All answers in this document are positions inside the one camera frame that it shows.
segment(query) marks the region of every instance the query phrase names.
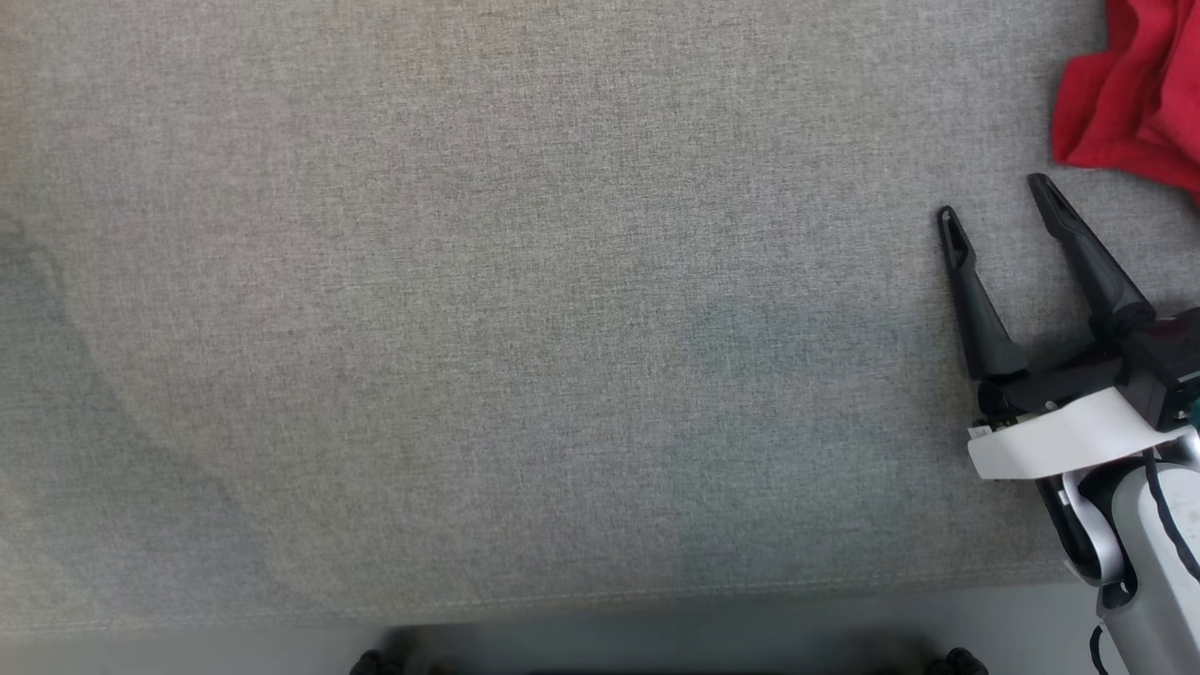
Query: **red fabric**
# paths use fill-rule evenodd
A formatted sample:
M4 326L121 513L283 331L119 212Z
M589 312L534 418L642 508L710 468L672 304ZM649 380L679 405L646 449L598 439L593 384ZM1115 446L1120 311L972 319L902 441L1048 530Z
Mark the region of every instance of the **red fabric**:
M1054 120L1064 165L1120 168L1200 202L1196 0L1109 0L1109 50L1067 65Z

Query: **gray fabric surface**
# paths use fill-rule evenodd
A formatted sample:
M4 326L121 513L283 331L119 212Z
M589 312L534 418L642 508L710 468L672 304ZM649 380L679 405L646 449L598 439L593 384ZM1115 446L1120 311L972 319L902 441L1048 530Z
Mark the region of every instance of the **gray fabric surface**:
M1061 574L965 454L1092 0L0 8L0 633ZM1054 177L1168 309L1195 208Z

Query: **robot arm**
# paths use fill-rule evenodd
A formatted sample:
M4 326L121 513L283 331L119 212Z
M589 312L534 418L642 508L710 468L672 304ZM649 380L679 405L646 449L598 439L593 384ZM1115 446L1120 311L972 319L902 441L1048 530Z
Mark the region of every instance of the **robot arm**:
M1200 673L1200 437L1190 424L1200 309L1157 318L1050 179L1034 174L1030 186L1084 286L1096 342L1031 372L974 273L958 215L943 208L937 225L984 414L971 459L983 478L1037 483L1132 675Z

